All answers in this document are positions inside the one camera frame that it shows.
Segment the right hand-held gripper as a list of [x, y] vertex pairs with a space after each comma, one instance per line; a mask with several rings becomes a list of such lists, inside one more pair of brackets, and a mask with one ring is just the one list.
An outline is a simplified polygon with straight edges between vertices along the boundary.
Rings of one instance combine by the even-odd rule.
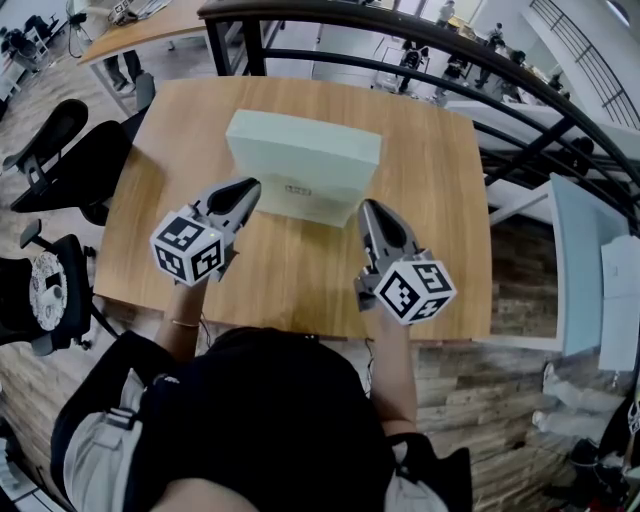
[[363, 200], [358, 224], [369, 259], [354, 280], [360, 311], [380, 304], [399, 324], [409, 326], [435, 318], [457, 295], [443, 262], [431, 250], [422, 250], [412, 228], [390, 207]]

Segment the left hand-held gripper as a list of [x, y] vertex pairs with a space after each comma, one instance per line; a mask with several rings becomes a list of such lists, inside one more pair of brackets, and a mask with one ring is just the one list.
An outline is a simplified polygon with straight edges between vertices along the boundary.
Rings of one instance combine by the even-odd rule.
[[261, 183], [239, 177], [216, 183], [179, 211], [169, 212], [150, 237], [157, 267], [174, 281], [193, 287], [219, 281], [238, 255], [237, 232], [261, 196]]

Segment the pale green box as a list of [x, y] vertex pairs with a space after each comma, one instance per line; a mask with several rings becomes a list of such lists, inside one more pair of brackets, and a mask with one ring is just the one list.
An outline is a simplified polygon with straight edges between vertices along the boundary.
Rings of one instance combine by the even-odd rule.
[[364, 198], [382, 148], [377, 133], [245, 109], [226, 139], [237, 172], [261, 183], [258, 211], [337, 228]]

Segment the person's left forearm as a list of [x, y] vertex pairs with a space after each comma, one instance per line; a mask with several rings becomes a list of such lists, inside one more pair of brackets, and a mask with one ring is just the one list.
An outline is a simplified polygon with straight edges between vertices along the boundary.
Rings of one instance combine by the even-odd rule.
[[154, 337], [154, 342], [178, 363], [189, 362], [195, 357], [207, 286], [205, 280], [193, 286], [175, 284]]

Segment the person's right forearm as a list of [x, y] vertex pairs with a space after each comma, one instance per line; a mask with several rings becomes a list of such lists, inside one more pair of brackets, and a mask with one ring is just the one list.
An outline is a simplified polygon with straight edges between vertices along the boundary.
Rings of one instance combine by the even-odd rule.
[[417, 432], [417, 390], [409, 328], [382, 305], [363, 314], [374, 341], [371, 400], [387, 436]]

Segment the black office chair with headrest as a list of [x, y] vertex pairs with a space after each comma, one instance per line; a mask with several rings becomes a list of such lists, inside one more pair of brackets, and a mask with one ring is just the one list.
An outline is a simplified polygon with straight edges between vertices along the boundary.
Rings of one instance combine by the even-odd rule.
[[103, 227], [133, 140], [147, 110], [120, 123], [105, 121], [73, 147], [68, 145], [88, 121], [88, 107], [78, 99], [59, 103], [36, 134], [3, 168], [15, 167], [29, 188], [10, 205], [15, 213], [77, 208], [88, 222]]

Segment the black curved railing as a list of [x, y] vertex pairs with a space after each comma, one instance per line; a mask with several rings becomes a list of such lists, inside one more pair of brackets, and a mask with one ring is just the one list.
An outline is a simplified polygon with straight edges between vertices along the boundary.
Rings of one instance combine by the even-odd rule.
[[[269, 59], [320, 62], [386, 72], [443, 87], [448, 92], [475, 100], [531, 128], [535, 134], [532, 141], [525, 142], [505, 129], [475, 122], [474, 127], [481, 134], [508, 146], [505, 150], [480, 150], [486, 186], [509, 183], [531, 190], [548, 181], [551, 174], [561, 174], [621, 213], [632, 231], [640, 234], [640, 164], [632, 164], [613, 140], [578, 107], [522, 67], [490, 53], [475, 42], [409, 15], [343, 1], [208, 0], [199, 9], [198, 16], [205, 23], [216, 70], [221, 76], [228, 76], [232, 72], [228, 44], [222, 30], [228, 24], [238, 23], [246, 52], [244, 71], [251, 76], [266, 75], [266, 62]], [[327, 52], [276, 48], [272, 40], [264, 37], [262, 25], [265, 22], [282, 25], [287, 21], [360, 29], [441, 50], [461, 58], [467, 64], [487, 69], [508, 84], [521, 88], [550, 107], [559, 119], [545, 126], [513, 106], [470, 87], [401, 65], [349, 55], [343, 50]]]

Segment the pale blue table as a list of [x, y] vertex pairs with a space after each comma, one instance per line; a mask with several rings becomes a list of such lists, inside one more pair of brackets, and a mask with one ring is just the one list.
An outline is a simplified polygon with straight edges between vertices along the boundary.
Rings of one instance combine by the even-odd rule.
[[628, 219], [562, 176], [553, 174], [489, 216], [492, 226], [539, 203], [550, 212], [557, 268], [558, 310], [551, 338], [491, 335], [488, 344], [573, 355], [600, 345], [603, 323], [601, 247], [629, 233]]

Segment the speckled round seat cushion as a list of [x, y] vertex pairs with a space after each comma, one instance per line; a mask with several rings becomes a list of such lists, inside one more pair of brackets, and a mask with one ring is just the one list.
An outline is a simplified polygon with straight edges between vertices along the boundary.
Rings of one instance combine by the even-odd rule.
[[[45, 293], [45, 278], [61, 274], [61, 286], [64, 293], [62, 303], [45, 305], [42, 295]], [[48, 251], [34, 259], [29, 282], [29, 301], [33, 315], [39, 326], [45, 331], [53, 331], [61, 322], [68, 302], [67, 276], [59, 258]]]

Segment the person's black shirt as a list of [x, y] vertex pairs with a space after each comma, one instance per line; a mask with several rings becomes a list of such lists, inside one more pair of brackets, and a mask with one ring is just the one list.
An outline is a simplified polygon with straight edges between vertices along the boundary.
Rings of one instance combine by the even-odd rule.
[[467, 449], [440, 458], [422, 434], [387, 436], [344, 357], [256, 328], [231, 330], [182, 364], [134, 332], [116, 340], [55, 422], [51, 475], [68, 501], [71, 437], [89, 414], [119, 406], [130, 370], [145, 391], [124, 512], [151, 512], [186, 479], [258, 512], [472, 512]]

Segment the large white cardboard box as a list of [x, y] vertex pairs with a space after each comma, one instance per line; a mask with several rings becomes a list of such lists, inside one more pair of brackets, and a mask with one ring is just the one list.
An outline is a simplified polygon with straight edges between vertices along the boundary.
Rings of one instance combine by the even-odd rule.
[[603, 317], [599, 369], [633, 371], [640, 337], [640, 238], [623, 235], [601, 247]]

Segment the black stair railing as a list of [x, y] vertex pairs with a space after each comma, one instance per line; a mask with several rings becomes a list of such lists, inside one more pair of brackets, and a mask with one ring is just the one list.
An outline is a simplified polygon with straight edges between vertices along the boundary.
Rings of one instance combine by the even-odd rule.
[[640, 131], [640, 114], [604, 57], [552, 0], [531, 0], [530, 8], [565, 46], [586, 75], [609, 119]]

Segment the person's grey vest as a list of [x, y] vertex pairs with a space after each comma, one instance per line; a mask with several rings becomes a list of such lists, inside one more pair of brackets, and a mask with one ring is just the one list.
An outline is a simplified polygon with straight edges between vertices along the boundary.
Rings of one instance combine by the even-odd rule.
[[138, 374], [130, 370], [119, 406], [89, 414], [71, 437], [63, 482], [76, 512], [124, 512], [132, 459], [143, 430], [137, 413], [144, 391]]

